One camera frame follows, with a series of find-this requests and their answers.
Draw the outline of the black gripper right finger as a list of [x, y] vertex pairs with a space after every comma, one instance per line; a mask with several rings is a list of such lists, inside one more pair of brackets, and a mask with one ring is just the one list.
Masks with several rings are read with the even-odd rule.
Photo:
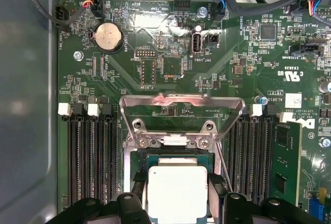
[[230, 192], [221, 175], [208, 174], [208, 206], [214, 223], [322, 223], [286, 200], [267, 198], [260, 205]]

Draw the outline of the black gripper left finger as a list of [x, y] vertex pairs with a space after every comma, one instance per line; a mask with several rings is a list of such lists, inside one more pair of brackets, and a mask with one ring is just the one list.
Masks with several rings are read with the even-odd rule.
[[85, 198], [62, 211], [48, 223], [147, 223], [147, 211], [142, 206], [146, 174], [137, 173], [131, 192], [103, 204], [96, 198]]

